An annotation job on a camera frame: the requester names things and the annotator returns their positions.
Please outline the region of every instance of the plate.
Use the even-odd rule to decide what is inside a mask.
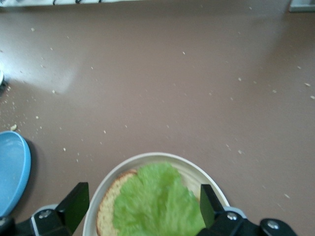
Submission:
[[[0,133],[0,216],[7,216],[21,198],[31,170],[29,146],[13,131]]]
[[[90,207],[84,222],[83,236],[97,236],[95,224],[98,206],[107,188],[120,174],[130,169],[138,169],[141,166],[158,162],[169,162],[173,167],[177,168],[179,173],[182,175],[183,184],[186,185],[187,188],[191,190],[197,198],[200,197],[200,185],[210,184],[214,189],[214,192],[216,193],[221,204],[223,206],[229,206],[226,197],[224,196],[218,185],[213,181],[213,179],[211,179],[207,175],[207,173],[205,173],[201,168],[199,168],[192,162],[169,153],[145,153],[134,156],[122,162],[117,167],[115,167],[105,177],[105,179],[103,179],[91,200]]]

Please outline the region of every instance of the blue bowl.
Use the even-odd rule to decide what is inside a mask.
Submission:
[[[29,146],[13,131],[0,133],[0,216],[10,214],[21,198],[31,170]]]

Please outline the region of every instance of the white plate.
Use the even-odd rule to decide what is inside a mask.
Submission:
[[[112,182],[123,172],[130,169],[137,169],[149,163],[169,162],[177,168],[182,175],[183,183],[191,190],[196,197],[200,197],[200,185],[210,184],[223,206],[229,206],[229,203],[217,186],[217,184],[195,164],[190,161],[168,153],[150,152],[134,156],[118,166],[116,166],[98,186],[90,203],[89,210],[84,222],[83,236],[97,236],[95,221],[98,206]]]

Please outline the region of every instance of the bread crust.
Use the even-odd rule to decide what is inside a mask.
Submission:
[[[124,180],[124,178],[127,178],[127,179],[125,179],[124,181],[123,181],[123,183],[122,184],[120,184],[120,185],[118,185],[117,187],[119,187],[119,190],[121,189],[121,187],[123,186],[123,184],[130,178],[130,177],[132,177],[132,176],[134,176],[134,175],[136,175],[137,174],[137,170],[135,170],[135,169],[131,169],[131,170],[128,170],[128,171],[126,171],[126,172],[123,172],[122,174],[120,174],[112,183],[111,183],[111,185],[109,186],[109,188],[106,190],[106,192],[105,192],[105,194],[104,194],[104,196],[103,196],[103,198],[102,198],[102,200],[101,200],[101,202],[100,202],[100,204],[99,204],[99,206],[98,206],[98,210],[97,210],[97,214],[96,214],[96,223],[95,223],[95,226],[96,226],[96,233],[97,233],[97,235],[98,236],[116,236],[116,235],[102,235],[102,232],[101,232],[101,229],[99,228],[99,221],[101,220],[100,219],[100,216],[101,216],[101,214],[102,214],[102,206],[103,206],[103,204],[105,204],[106,203],[106,201],[109,201],[109,195],[110,195],[110,193],[112,192],[112,191],[114,191],[113,190],[113,188],[114,187],[116,187],[116,185],[117,184],[120,184],[120,181],[122,181],[122,180]],[[114,229],[114,225],[112,225],[112,222],[111,222],[111,225],[110,225],[110,227],[112,227],[112,231],[114,231],[115,229]]]

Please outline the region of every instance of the brown table surface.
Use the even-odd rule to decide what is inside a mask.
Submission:
[[[315,14],[288,4],[0,9],[0,131],[17,124],[32,154],[11,215],[59,203],[80,181],[92,198],[116,165],[162,151],[200,166],[252,222],[314,235]]]

